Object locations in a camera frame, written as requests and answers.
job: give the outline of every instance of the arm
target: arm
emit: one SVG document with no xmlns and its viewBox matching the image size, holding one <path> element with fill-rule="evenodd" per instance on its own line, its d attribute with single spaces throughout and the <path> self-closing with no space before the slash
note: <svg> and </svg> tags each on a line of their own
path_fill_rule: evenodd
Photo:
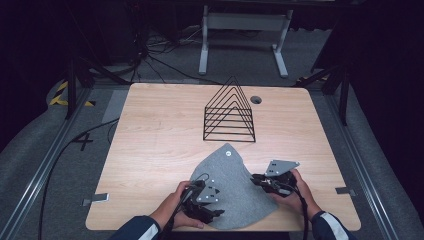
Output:
<svg viewBox="0 0 424 240">
<path fill-rule="evenodd" d="M 297 187 L 303 198 L 305 198 L 308 204 L 308 219 L 312 223 L 312 233 L 316 240 L 327 240 L 327 239 L 350 239 L 356 240 L 356 238 L 350 233 L 343 224 L 333 215 L 322 211 L 322 209 L 315 202 L 312 196 L 309 186 L 303 181 L 300 173 L 293 169 L 291 170 L 297 181 Z M 299 214 L 302 213 L 302 203 L 296 194 L 291 194 L 285 198 L 270 193 L 270 196 L 278 203 L 286 204 L 293 208 Z"/>
<path fill-rule="evenodd" d="M 181 194 L 190 184 L 189 181 L 180 182 L 174 193 L 167 198 L 150 216 L 138 216 L 132 218 L 119 228 L 109 240 L 150 240 L 157 239 L 158 234 L 164 229 L 171 218 L 174 210 L 180 202 Z M 174 218 L 174 228 L 177 227 L 203 228 L 203 223 L 197 219 L 187 217 L 182 211 L 178 212 Z"/>
</svg>

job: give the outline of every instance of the wooden table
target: wooden table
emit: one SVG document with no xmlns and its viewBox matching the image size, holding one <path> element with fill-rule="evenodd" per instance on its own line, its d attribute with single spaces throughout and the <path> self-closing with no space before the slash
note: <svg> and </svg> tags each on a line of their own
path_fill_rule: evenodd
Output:
<svg viewBox="0 0 424 240">
<path fill-rule="evenodd" d="M 219 86 L 133 84 L 97 186 L 109 201 L 93 203 L 86 225 L 114 230 L 135 215 L 148 215 L 188 180 L 195 167 L 224 142 L 203 141 L 204 107 Z M 345 187 L 309 93 L 305 89 L 242 87 L 250 104 L 256 143 L 232 142 L 251 173 L 264 173 L 273 159 L 299 161 L 298 170 L 317 203 L 349 230 L 360 221 Z M 280 206 L 241 231 L 299 231 L 302 217 Z"/>
</svg>

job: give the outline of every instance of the black wire rack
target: black wire rack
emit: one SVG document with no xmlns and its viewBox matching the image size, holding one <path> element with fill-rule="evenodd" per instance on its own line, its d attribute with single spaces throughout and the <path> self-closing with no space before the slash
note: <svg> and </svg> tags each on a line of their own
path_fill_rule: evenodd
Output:
<svg viewBox="0 0 424 240">
<path fill-rule="evenodd" d="M 235 77 L 206 105 L 203 140 L 256 142 L 252 108 Z"/>
</svg>

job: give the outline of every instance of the sleeve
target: sleeve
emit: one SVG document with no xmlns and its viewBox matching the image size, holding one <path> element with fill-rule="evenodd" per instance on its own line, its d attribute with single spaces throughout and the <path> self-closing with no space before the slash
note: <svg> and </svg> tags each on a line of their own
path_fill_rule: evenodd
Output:
<svg viewBox="0 0 424 240">
<path fill-rule="evenodd" d="M 109 240 L 155 240 L 159 224 L 151 217 L 136 216 L 120 227 Z"/>
<path fill-rule="evenodd" d="M 312 234 L 316 240 L 356 240 L 338 218 L 320 211 L 311 219 Z"/>
</svg>

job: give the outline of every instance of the folded gray fabric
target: folded gray fabric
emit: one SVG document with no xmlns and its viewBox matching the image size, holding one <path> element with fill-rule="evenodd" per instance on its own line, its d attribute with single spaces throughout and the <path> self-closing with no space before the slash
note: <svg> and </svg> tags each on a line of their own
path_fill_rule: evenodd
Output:
<svg viewBox="0 0 424 240">
<path fill-rule="evenodd" d="M 277 209 L 277 204 L 262 188 L 251 181 L 251 173 L 243 164 L 241 156 L 228 143 L 213 152 L 194 170 L 191 180 L 207 178 L 214 180 L 220 191 L 219 202 L 207 205 L 209 210 L 225 210 L 209 225 L 220 230 L 246 227 L 266 217 Z"/>
</svg>

